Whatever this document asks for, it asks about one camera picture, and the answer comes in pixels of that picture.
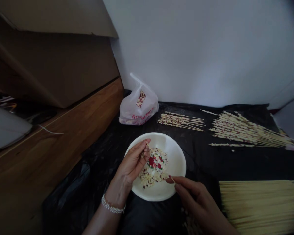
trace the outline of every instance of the hand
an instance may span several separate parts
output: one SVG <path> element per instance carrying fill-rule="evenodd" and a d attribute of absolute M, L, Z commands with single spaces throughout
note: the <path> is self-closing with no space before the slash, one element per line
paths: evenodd
<path fill-rule="evenodd" d="M 208 234 L 239 234 L 219 210 L 207 188 L 199 182 L 179 176 L 173 177 L 175 190 L 188 212 L 192 213 L 201 228 Z M 167 183 L 174 183 L 171 178 Z"/>
<path fill-rule="evenodd" d="M 150 143 L 150 139 L 139 142 L 128 151 L 108 187 L 106 200 L 117 208 L 125 206 L 133 181 L 150 157 L 146 142 Z"/>
<path fill-rule="evenodd" d="M 125 176 L 130 185 L 132 185 L 150 157 L 146 142 L 150 143 L 150 139 L 145 139 L 134 145 L 128 151 L 117 170 L 116 175 Z"/>

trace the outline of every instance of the beaded bracelet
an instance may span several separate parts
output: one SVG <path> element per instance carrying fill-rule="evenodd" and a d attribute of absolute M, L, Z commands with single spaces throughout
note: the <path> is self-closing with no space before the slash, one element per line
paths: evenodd
<path fill-rule="evenodd" d="M 126 207 L 126 204 L 125 204 L 125 207 L 123 209 L 120 209 L 120 208 L 116 208 L 116 207 L 113 207 L 111 206 L 105 199 L 105 194 L 102 195 L 102 198 L 101 198 L 101 204 L 104 206 L 104 208 L 108 209 L 109 211 L 111 211 L 112 213 L 114 214 L 121 214 L 123 213 L 124 214 L 124 210 L 125 210 L 125 207 Z"/>

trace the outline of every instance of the plastic bowl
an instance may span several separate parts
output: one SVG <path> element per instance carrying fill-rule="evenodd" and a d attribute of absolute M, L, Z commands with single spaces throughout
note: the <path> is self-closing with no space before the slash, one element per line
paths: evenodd
<path fill-rule="evenodd" d="M 171 137 L 158 133 L 150 132 L 141 135 L 136 138 L 128 147 L 127 152 L 138 142 L 143 141 L 144 139 L 151 139 L 149 146 L 151 148 L 159 148 L 163 152 L 167 153 L 168 165 L 167 173 L 172 176 L 185 176 L 186 174 L 186 161 L 185 156 L 174 139 Z M 174 184 L 168 184 L 165 181 L 155 183 L 154 186 L 150 188 L 143 188 L 143 185 L 140 183 L 140 178 L 137 177 L 133 182 L 132 191 L 140 198 L 146 201 L 164 201 L 169 199 L 175 194 Z"/>

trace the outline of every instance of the brown cardboard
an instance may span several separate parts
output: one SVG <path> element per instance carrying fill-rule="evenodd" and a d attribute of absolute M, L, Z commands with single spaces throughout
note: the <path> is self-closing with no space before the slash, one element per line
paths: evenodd
<path fill-rule="evenodd" d="M 65 108 L 119 76 L 108 37 L 19 32 L 0 18 L 0 89 Z"/>
<path fill-rule="evenodd" d="M 118 37 L 102 0 L 0 0 L 0 16 L 20 31 Z"/>

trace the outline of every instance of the white plastic bag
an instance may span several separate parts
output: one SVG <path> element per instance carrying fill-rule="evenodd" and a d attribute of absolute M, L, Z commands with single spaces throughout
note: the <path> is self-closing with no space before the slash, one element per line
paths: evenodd
<path fill-rule="evenodd" d="M 158 96 L 149 86 L 140 81 L 133 73 L 136 87 L 122 100 L 119 122 L 125 125 L 143 125 L 159 110 Z"/>

